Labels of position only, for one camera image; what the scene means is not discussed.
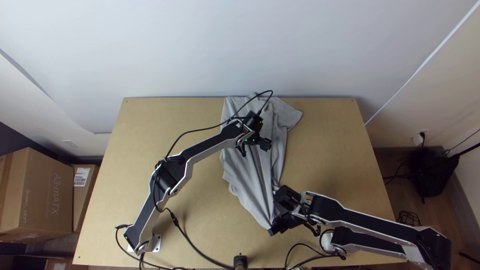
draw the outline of gray t-shirt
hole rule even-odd
[[[228,119],[249,97],[226,97],[221,120]],[[251,110],[258,112],[266,97],[252,100],[239,113],[246,116]],[[271,149],[263,151],[257,145],[246,145],[246,157],[237,149],[223,149],[220,162],[224,168],[223,179],[229,182],[230,192],[237,196],[241,205],[265,229],[272,227],[274,220],[274,192],[279,188],[287,148],[287,132],[302,118],[303,112],[272,97],[261,113],[263,127],[260,136],[271,140]]]

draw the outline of black cable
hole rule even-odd
[[[232,120],[233,117],[235,117],[247,104],[249,104],[252,100],[260,97],[261,95],[265,94],[265,93],[268,93],[270,92],[270,96],[268,96],[268,98],[266,99],[265,103],[263,104],[263,106],[261,107],[261,109],[258,111],[258,114],[260,114],[263,110],[263,108],[265,107],[265,105],[267,104],[267,102],[270,100],[270,98],[272,97],[272,95],[274,94],[274,92],[272,90],[267,90],[267,91],[263,91],[261,93],[258,93],[256,94],[254,97],[250,98],[247,102],[245,102],[232,116],[230,116],[227,120],[219,123],[219,124],[216,124],[216,125],[213,125],[213,126],[210,126],[210,127],[206,127],[206,128],[200,128],[200,129],[194,129],[194,130],[189,130],[189,131],[186,131],[184,133],[182,133],[180,136],[178,136],[178,138],[176,138],[175,142],[171,145],[170,149],[168,150],[168,152],[166,153],[166,156],[165,156],[165,160],[169,157],[170,153],[172,152],[174,146],[177,144],[177,142],[180,140],[181,137],[183,137],[185,134],[189,134],[189,133],[193,133],[193,132],[199,132],[199,131],[206,131],[206,130],[211,130],[211,129],[214,129],[214,128],[217,128],[217,127],[220,127],[221,125],[223,124],[226,124],[228,122],[230,122]]]
[[[480,132],[480,128],[477,129],[477,130],[476,130],[475,132],[473,132],[472,134],[470,134],[470,136],[468,136],[466,139],[462,140],[460,143],[458,143],[458,144],[455,145],[454,147],[449,148],[449,149],[443,151],[443,152],[441,153],[441,155],[444,155],[444,156],[445,156],[445,155],[450,154],[450,151],[451,151],[451,150],[453,150],[453,149],[455,149],[457,146],[463,144],[466,140],[470,139],[473,135],[477,134],[478,132]]]
[[[339,257],[340,259],[342,260],[346,260],[347,258],[343,255],[340,255],[338,254],[338,251],[335,252],[334,254],[330,254],[330,255],[324,255],[322,254],[320,251],[316,250],[315,248],[305,244],[305,243],[296,243],[294,244],[290,250],[288,250],[288,253],[286,254],[286,257],[285,257],[285,264],[284,264],[284,269],[287,270],[287,262],[289,260],[289,255],[290,253],[292,252],[292,250],[297,247],[297,246],[304,246],[304,247],[307,247],[309,249],[311,249],[312,251],[314,251],[315,253],[319,254],[319,256],[316,256],[316,257],[312,257],[312,258],[309,258],[309,259],[306,259],[300,263],[297,263],[295,266],[291,267],[290,269],[294,269],[294,268],[297,268],[297,267],[300,267],[308,262],[311,262],[311,261],[314,261],[314,260],[318,260],[318,259],[323,259],[323,258],[330,258],[330,257]]]
[[[422,138],[421,140],[421,148],[424,147],[424,144],[425,144],[425,132],[420,132],[420,136]]]
[[[403,165],[407,164],[407,162],[408,162],[408,160],[405,160],[404,162],[402,162],[402,163],[400,164],[400,166],[398,166],[398,168],[396,169],[396,172],[395,172],[395,174],[394,174],[393,176],[383,177],[384,180],[390,179],[389,181],[387,181],[387,182],[385,183],[385,186],[388,185],[390,182],[392,182],[395,178],[401,178],[401,176],[398,176],[399,171],[400,171],[400,169],[403,167]]]
[[[437,266],[434,265],[434,261],[432,260],[432,256],[430,256],[430,252],[429,252],[428,249],[424,246],[423,242],[422,242],[420,239],[417,239],[417,240],[418,240],[418,241],[417,241],[418,245],[419,245],[419,246],[421,247],[421,249],[425,252],[428,260],[430,261],[430,263],[431,263],[431,268],[432,268],[433,270],[436,270],[436,269],[437,269]]]
[[[171,221],[173,222],[173,224],[175,225],[175,227],[178,228],[178,230],[180,231],[180,233],[183,235],[183,237],[185,238],[185,240],[190,244],[190,246],[198,253],[198,255],[200,255],[202,258],[204,258],[205,260],[209,261],[210,263],[216,265],[216,266],[219,266],[221,268],[224,268],[224,269],[227,269],[227,270],[234,270],[234,268],[232,266],[229,266],[229,265],[226,265],[226,264],[223,264],[221,262],[218,262],[214,259],[212,259],[211,257],[205,255],[203,252],[201,252],[195,245],[194,243],[192,243],[192,241],[190,240],[190,238],[187,236],[187,234],[184,232],[184,230],[182,230],[182,228],[180,228],[180,224],[179,224],[179,220],[177,219],[177,217],[175,216],[175,214],[168,208],[165,208],[165,210],[167,210],[168,212],[170,212],[170,217],[171,217]]]
[[[320,237],[318,238],[318,244],[320,245],[320,248],[321,250],[323,250],[323,252],[325,252],[326,254],[334,254],[335,251],[326,251],[324,246],[322,245],[322,237],[324,237],[324,235],[328,232],[334,232],[335,230],[334,229],[326,229],[324,231],[322,231],[320,233]]]
[[[121,251],[123,251],[123,253],[127,254],[130,258],[140,262],[140,263],[144,263],[146,265],[149,265],[151,267],[156,267],[156,268],[159,268],[159,269],[163,269],[163,270],[187,270],[186,268],[184,267],[174,267],[174,268],[168,268],[168,267],[164,267],[164,266],[160,266],[160,265],[156,265],[156,264],[153,264],[153,263],[150,263],[150,262],[147,262],[143,259],[140,259],[142,258],[142,256],[140,255],[140,258],[137,258],[133,255],[131,255],[130,253],[128,253],[128,251],[126,251],[121,245],[120,245],[120,242],[119,242],[119,230],[120,229],[124,229],[124,228],[127,228],[131,225],[126,225],[126,224],[123,224],[123,225],[118,225],[117,227],[115,227],[116,229],[116,232],[115,232],[115,240],[116,240],[116,244],[118,245],[118,247],[121,249]]]
[[[138,262],[138,270],[142,270],[142,261],[144,260],[145,252],[140,255],[140,261]]]

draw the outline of particleboard surface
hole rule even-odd
[[[294,190],[325,194],[345,207],[393,220],[392,207],[357,102],[352,98],[283,98],[303,111],[288,133],[280,181]],[[154,164],[179,134],[220,121],[223,98],[125,98],[111,134],[75,252],[74,263],[91,266],[138,267],[115,242],[114,227],[135,221],[148,195]],[[184,136],[172,151],[196,144],[219,129]],[[192,179],[167,206],[176,214],[193,243],[225,264],[242,253],[250,268],[282,268],[289,248],[298,242],[318,248],[318,238],[303,226],[270,237],[230,194],[222,179],[219,154],[199,163]],[[175,228],[168,214],[158,220],[159,253],[145,260],[167,267],[215,268],[201,258]],[[124,248],[126,241],[120,235]],[[290,255],[289,266],[312,257],[302,247]],[[402,262],[357,252],[347,260],[327,258],[310,267],[372,265]]]

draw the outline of wooden floor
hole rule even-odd
[[[386,176],[392,176],[398,166],[399,161],[402,161],[407,156],[407,152],[398,150],[377,150],[375,155],[378,161],[378,165],[381,174]],[[407,166],[400,170],[400,174],[407,173]],[[454,208],[450,201],[449,195],[444,192],[443,194],[426,198],[425,204],[417,195],[413,185],[405,179],[395,179],[386,186],[390,203],[395,213],[398,216],[400,211],[415,212],[418,214],[423,226],[430,226],[435,230],[440,231],[446,237],[452,241],[452,266],[451,270],[478,270],[479,264],[475,264],[470,260],[460,257],[459,252],[465,252],[471,255],[466,245],[465,233],[462,231],[460,224],[458,223],[457,216],[454,212]],[[410,262],[397,263],[397,264],[385,264],[385,265],[366,265],[371,270],[419,270],[417,266]],[[92,270],[120,270],[120,269],[135,269],[135,268],[116,268],[116,267],[98,267],[91,266]],[[359,268],[357,265],[351,269],[365,269]]]

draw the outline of brown cardboard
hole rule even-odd
[[[45,270],[87,270],[88,265],[72,264],[72,258],[51,258],[46,261]]]
[[[73,184],[73,232],[80,233],[84,223],[85,213],[89,206],[90,197],[94,190],[95,181],[99,174],[99,167],[96,165],[73,165],[74,177],[82,179],[81,170],[88,171],[88,176],[84,181],[74,182]]]
[[[72,264],[72,261],[71,257],[20,255],[14,258],[11,269],[87,270],[89,268],[88,265]]]
[[[24,148],[0,157],[0,172],[0,241],[37,243],[72,232],[72,167]]]

